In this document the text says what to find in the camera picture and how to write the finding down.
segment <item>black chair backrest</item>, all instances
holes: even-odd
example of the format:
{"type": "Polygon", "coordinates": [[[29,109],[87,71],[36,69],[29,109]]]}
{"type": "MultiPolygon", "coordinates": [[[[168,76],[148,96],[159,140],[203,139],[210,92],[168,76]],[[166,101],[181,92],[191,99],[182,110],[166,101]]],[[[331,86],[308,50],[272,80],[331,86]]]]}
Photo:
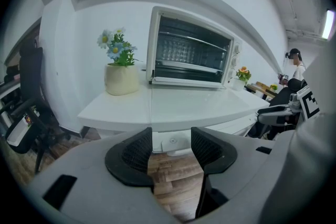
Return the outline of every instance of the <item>black chair backrest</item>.
{"type": "Polygon", "coordinates": [[[40,84],[43,49],[36,48],[33,41],[27,42],[20,48],[20,55],[22,100],[30,98],[42,100],[40,84]]]}
{"type": "Polygon", "coordinates": [[[288,81],[288,87],[283,88],[276,97],[274,97],[270,102],[269,106],[288,104],[289,97],[292,93],[296,93],[301,89],[301,81],[298,79],[290,79],[288,81]]]}

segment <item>flower pot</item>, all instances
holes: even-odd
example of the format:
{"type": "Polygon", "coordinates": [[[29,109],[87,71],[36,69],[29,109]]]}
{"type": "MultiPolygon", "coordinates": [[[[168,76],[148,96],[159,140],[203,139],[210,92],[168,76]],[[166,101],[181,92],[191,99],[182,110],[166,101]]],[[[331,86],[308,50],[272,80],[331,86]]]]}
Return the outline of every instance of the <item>flower pot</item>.
{"type": "Polygon", "coordinates": [[[241,91],[244,89],[244,86],[245,86],[245,82],[243,82],[242,80],[240,79],[233,80],[232,89],[236,91],[241,91]]]}
{"type": "Polygon", "coordinates": [[[105,89],[111,95],[124,95],[139,89],[136,66],[105,66],[105,89]]]}

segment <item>toaster oven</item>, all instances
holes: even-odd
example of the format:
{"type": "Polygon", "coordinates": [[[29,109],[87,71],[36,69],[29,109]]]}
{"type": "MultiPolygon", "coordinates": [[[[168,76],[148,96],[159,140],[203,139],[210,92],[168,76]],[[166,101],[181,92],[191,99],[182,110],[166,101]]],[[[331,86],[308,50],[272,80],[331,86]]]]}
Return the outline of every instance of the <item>toaster oven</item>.
{"type": "Polygon", "coordinates": [[[241,43],[191,14],[154,7],[146,79],[153,84],[221,88],[235,74],[241,43]]]}

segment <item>desk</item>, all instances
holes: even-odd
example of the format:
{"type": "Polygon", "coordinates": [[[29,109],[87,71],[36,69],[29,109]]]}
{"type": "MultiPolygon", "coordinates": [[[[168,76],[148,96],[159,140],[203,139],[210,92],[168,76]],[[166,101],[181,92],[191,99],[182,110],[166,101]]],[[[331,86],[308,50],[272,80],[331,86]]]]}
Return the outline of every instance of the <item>desk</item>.
{"type": "MultiPolygon", "coordinates": [[[[1,99],[11,93],[12,91],[16,90],[17,88],[20,88],[20,79],[13,80],[3,86],[0,87],[0,109],[3,108],[3,103],[1,99]]],[[[7,127],[10,127],[12,122],[10,121],[7,112],[3,112],[1,114],[2,119],[4,120],[7,127]]]]}
{"type": "Polygon", "coordinates": [[[264,100],[266,100],[266,97],[274,98],[275,96],[277,96],[277,94],[275,92],[264,90],[257,85],[248,84],[245,87],[250,89],[250,90],[253,90],[253,91],[262,92],[264,94],[264,96],[262,96],[262,99],[264,99],[264,100]]]}
{"type": "Polygon", "coordinates": [[[256,111],[269,106],[247,91],[230,88],[149,85],[142,73],[138,92],[122,96],[101,93],[78,114],[80,122],[96,128],[102,138],[151,127],[153,151],[166,152],[170,146],[187,148],[191,127],[229,128],[230,133],[244,135],[256,122],[256,111]]]}

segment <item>woman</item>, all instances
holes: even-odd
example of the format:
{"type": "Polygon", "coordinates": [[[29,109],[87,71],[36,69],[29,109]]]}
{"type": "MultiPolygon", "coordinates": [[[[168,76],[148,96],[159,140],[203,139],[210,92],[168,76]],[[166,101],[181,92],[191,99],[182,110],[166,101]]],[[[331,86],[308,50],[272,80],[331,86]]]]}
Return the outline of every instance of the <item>woman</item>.
{"type": "Polygon", "coordinates": [[[289,62],[290,64],[297,66],[293,79],[303,80],[303,72],[305,72],[305,64],[302,62],[301,53],[298,49],[291,49],[289,52],[289,62]]]}

